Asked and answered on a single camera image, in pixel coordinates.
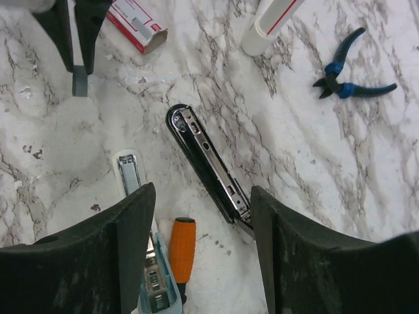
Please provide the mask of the black stapler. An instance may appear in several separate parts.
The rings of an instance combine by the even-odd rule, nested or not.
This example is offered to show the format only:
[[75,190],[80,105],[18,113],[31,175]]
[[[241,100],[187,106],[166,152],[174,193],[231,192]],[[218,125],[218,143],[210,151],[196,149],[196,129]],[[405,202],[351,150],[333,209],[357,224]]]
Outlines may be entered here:
[[193,107],[172,106],[166,115],[166,125],[225,220],[253,237],[250,202],[230,174]]

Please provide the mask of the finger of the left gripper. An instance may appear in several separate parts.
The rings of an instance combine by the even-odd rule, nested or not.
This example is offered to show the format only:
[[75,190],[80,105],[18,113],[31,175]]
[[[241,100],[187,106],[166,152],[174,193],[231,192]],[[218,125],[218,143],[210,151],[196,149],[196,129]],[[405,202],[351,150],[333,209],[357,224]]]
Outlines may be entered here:
[[32,15],[55,44],[67,71],[72,73],[73,45],[67,0],[57,0],[51,9]]
[[96,39],[111,6],[111,0],[75,0],[75,21],[86,74],[94,71]]

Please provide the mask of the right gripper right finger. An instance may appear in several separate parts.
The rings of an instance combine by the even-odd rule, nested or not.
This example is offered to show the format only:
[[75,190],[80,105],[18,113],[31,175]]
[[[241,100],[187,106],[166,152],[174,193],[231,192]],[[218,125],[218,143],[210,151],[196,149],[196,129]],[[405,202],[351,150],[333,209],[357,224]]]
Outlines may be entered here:
[[327,228],[260,186],[251,214],[269,313],[417,313],[418,233],[381,243]]

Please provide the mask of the grey staple strip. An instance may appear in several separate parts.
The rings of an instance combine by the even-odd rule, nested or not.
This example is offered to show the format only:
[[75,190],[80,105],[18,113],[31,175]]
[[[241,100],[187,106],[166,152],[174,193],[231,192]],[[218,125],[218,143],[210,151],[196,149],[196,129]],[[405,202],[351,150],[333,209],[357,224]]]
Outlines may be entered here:
[[134,162],[122,163],[121,167],[124,189],[126,195],[129,196],[141,186],[139,175],[137,174],[137,169]]
[[74,97],[88,96],[88,75],[83,65],[73,67],[72,93]]

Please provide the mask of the red white staple box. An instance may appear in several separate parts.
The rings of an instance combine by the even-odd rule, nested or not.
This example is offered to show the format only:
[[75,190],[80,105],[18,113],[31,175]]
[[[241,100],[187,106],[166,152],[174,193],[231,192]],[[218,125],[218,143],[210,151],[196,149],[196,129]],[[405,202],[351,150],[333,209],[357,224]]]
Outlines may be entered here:
[[107,18],[143,55],[164,44],[168,37],[168,28],[153,17],[144,1],[112,1]]

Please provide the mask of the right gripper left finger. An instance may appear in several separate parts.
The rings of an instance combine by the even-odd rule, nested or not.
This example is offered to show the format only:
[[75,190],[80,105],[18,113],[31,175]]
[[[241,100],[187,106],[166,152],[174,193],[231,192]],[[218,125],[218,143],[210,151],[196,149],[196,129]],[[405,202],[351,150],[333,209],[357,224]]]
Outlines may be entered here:
[[155,209],[153,184],[31,245],[1,249],[2,313],[130,313]]

